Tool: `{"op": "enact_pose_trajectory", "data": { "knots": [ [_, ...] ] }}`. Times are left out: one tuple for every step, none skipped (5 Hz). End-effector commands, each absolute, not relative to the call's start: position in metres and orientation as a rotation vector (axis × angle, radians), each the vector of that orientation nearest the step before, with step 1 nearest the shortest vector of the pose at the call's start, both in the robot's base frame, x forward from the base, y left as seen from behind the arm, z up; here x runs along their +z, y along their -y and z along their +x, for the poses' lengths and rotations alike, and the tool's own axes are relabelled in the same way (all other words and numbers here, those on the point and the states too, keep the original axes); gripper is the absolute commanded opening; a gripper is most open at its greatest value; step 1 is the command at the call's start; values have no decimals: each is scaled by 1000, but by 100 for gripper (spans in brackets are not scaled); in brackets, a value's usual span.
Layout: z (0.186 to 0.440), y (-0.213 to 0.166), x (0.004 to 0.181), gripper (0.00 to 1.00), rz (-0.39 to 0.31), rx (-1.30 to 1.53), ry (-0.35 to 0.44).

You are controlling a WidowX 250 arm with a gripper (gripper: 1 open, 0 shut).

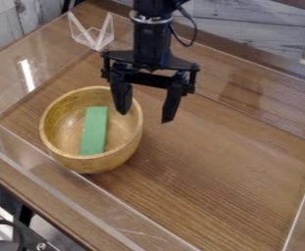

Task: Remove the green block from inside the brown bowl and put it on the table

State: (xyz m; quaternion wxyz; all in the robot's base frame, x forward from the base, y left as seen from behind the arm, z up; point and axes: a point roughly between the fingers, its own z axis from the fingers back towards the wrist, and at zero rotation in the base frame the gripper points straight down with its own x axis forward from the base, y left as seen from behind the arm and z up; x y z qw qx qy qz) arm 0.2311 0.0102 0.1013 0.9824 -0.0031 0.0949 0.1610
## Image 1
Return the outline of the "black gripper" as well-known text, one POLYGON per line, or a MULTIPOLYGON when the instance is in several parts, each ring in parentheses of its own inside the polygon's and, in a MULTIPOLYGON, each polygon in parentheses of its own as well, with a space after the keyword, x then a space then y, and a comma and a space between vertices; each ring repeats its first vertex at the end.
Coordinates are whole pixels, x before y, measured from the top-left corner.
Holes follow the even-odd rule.
POLYGON ((101 75, 110 82, 113 101, 121 115, 127 115, 133 105, 131 83, 169 88, 163 106, 161 122, 172 122, 176 117, 183 95, 196 91, 200 66, 172 54, 172 37, 187 44, 173 30, 172 22, 144 24, 135 22, 135 49, 113 50, 101 54, 104 68, 101 75))

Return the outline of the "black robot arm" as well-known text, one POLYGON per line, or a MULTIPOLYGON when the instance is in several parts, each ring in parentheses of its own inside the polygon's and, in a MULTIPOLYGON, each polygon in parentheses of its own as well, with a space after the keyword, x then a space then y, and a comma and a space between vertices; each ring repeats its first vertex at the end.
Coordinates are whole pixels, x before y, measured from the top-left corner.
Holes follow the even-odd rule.
POLYGON ((114 106, 127 115, 133 105, 133 83, 168 90, 163 106, 161 122, 175 120, 181 98, 196 91, 200 65, 172 54, 172 38, 191 47, 197 35, 185 43, 173 29, 173 12, 180 11, 191 0, 135 0, 131 20, 135 25, 135 47, 132 50, 112 50, 101 53, 104 68, 101 76, 110 83, 114 106))

